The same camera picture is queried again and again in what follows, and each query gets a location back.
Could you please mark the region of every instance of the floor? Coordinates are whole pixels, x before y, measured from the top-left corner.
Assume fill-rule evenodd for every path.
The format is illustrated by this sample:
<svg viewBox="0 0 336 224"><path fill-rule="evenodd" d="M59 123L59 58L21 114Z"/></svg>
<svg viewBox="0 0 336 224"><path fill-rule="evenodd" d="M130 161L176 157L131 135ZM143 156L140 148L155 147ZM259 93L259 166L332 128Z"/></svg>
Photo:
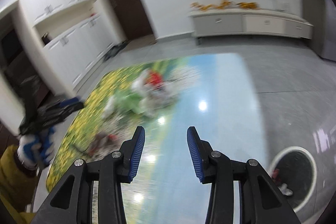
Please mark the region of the floor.
<svg viewBox="0 0 336 224"><path fill-rule="evenodd" d="M313 197L298 212L304 221L323 208L336 189L336 63L321 60L296 39L220 37L197 45L193 38L158 42L122 50L101 65L79 90L87 98L101 77L132 64L188 55L235 52L246 62L259 98L269 144L269 157L289 146L301 146L315 158L318 180ZM75 114L57 126L56 148ZM34 211L47 195L42 173Z"/></svg>

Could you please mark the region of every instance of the blue and white glove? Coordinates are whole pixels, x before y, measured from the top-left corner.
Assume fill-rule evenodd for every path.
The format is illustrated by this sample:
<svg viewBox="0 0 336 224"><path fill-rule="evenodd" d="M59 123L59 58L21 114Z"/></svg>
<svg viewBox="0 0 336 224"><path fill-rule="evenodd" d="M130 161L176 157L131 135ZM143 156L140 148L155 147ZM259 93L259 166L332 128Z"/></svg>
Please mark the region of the blue and white glove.
<svg viewBox="0 0 336 224"><path fill-rule="evenodd" d="M28 134L20 138L17 157L25 168L28 170L35 170L37 168L37 160L33 150L38 151L44 166L49 166L51 160L54 158L54 133L55 131L51 127L39 135Z"/></svg>

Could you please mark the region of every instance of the blue gripper pad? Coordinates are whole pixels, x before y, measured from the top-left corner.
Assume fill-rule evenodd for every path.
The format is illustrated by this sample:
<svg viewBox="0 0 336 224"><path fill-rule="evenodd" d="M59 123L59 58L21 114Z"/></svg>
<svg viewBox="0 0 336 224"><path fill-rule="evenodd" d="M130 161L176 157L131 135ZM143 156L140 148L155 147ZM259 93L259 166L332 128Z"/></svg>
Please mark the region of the blue gripper pad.
<svg viewBox="0 0 336 224"><path fill-rule="evenodd" d="M145 144L145 129L142 128L130 160L130 167L128 172L129 181L132 181L133 178L137 175L144 144Z"/></svg>
<svg viewBox="0 0 336 224"><path fill-rule="evenodd" d="M194 139L194 136L190 128L188 128L187 130L187 143L188 143L191 159L193 161L196 177L199 178L200 182L203 182L204 173L203 173L203 167L202 167L202 159L201 159L200 152L197 148L196 141Z"/></svg>

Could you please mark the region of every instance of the metal screw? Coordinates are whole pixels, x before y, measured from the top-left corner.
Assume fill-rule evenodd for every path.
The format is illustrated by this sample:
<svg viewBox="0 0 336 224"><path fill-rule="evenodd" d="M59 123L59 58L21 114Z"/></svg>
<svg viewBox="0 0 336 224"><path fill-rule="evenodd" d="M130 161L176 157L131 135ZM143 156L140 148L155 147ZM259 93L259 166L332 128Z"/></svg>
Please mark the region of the metal screw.
<svg viewBox="0 0 336 224"><path fill-rule="evenodd" d="M75 166L83 165L84 161L82 159L75 160Z"/></svg>
<svg viewBox="0 0 336 224"><path fill-rule="evenodd" d="M119 151L112 152L112 157L113 158L119 158L120 156L121 156L121 152L119 152Z"/></svg>
<svg viewBox="0 0 336 224"><path fill-rule="evenodd" d="M250 164L251 166L257 166L257 165L258 165L258 162L257 162L257 160L255 160L255 159L250 159L250 160L249 160L249 164Z"/></svg>
<svg viewBox="0 0 336 224"><path fill-rule="evenodd" d="M213 156L214 158L219 158L221 156L221 152L216 151L216 150L212 151L211 156Z"/></svg>

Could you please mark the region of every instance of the drawer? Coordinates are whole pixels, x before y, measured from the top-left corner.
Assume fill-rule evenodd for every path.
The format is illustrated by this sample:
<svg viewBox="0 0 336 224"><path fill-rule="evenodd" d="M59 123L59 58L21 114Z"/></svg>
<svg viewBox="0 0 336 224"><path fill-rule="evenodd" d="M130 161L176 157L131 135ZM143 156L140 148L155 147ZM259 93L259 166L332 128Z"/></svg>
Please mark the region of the drawer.
<svg viewBox="0 0 336 224"><path fill-rule="evenodd" d="M297 21L286 20L286 34L291 37L311 39L312 26Z"/></svg>
<svg viewBox="0 0 336 224"><path fill-rule="evenodd" d="M244 15L245 32L285 34L285 20L268 16Z"/></svg>
<svg viewBox="0 0 336 224"><path fill-rule="evenodd" d="M193 17L197 36L241 33L241 15L211 15Z"/></svg>

